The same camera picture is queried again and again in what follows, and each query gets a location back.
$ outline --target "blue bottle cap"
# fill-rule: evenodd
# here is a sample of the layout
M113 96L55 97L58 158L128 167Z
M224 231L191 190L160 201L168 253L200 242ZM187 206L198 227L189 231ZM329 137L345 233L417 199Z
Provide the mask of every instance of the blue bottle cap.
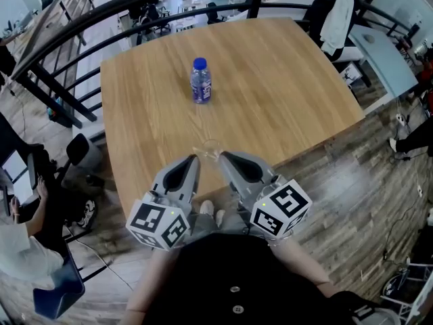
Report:
M196 58L192 64L196 70L204 70L207 67L206 59Z

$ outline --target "white shirt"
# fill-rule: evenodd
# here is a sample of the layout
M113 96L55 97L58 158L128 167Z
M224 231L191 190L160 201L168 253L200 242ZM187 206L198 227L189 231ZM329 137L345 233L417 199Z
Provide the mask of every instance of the white shirt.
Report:
M26 224L0 225L0 270L11 277L34 281L63 266L62 256L28 237Z

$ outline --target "bottle label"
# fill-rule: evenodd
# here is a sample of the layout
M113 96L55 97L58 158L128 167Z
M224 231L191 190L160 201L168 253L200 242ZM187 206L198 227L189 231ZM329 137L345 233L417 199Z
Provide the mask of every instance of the bottle label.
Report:
M192 85L193 96L195 102L204 102L210 99L210 90L212 85L210 81L203 82L200 87Z
M203 83L203 100L210 98L210 81Z

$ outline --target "blue chair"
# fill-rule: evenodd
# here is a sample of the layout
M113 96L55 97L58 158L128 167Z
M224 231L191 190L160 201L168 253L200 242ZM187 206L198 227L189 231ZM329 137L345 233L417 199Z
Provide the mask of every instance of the blue chair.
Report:
M78 236L82 235L73 236L72 239L69 238L66 242L72 242ZM54 289L33 289L33 303L35 304L36 313L52 320L58 319L84 295L86 291L84 283L104 271L105 268L107 267L103 266L86 278L81 278L80 271L82 268L78 269L76 267L68 248L63 267L51 275L55 286Z

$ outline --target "plastic water bottle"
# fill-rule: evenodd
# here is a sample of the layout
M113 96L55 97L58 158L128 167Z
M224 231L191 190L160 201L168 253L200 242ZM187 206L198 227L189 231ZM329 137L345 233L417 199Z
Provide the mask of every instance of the plastic water bottle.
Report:
M210 100L212 83L206 59L196 58L191 72L191 88L196 104L205 104Z

